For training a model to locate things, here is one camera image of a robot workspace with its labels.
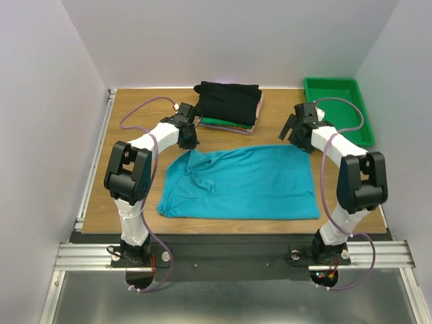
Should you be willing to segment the turquoise t shirt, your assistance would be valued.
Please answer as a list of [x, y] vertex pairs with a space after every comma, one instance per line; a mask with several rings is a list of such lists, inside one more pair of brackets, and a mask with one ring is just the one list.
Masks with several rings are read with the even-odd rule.
[[286, 144], [184, 153], [167, 168], [157, 211], [168, 218], [319, 218], [310, 159]]

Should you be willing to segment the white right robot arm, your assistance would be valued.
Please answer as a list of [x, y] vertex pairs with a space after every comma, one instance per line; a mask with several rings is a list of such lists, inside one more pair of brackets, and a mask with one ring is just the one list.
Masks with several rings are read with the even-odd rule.
[[314, 235], [310, 255], [317, 264], [340, 257], [357, 224], [388, 198], [385, 157], [369, 152], [344, 137], [323, 119], [325, 113], [316, 102], [295, 105], [280, 134], [302, 151], [315, 150], [331, 159], [339, 169], [334, 211], [326, 211], [328, 221]]

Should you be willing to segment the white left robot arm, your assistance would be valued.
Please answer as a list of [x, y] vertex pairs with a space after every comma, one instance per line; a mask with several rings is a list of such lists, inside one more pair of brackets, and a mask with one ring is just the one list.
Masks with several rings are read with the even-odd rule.
[[117, 141], [112, 148], [103, 184], [114, 200], [121, 223], [120, 247], [111, 253], [136, 266], [150, 259], [150, 231], [144, 224], [144, 202], [155, 179], [159, 154], [171, 146], [194, 149], [198, 145], [195, 107], [173, 104], [175, 113], [164, 117], [152, 130], [129, 142]]

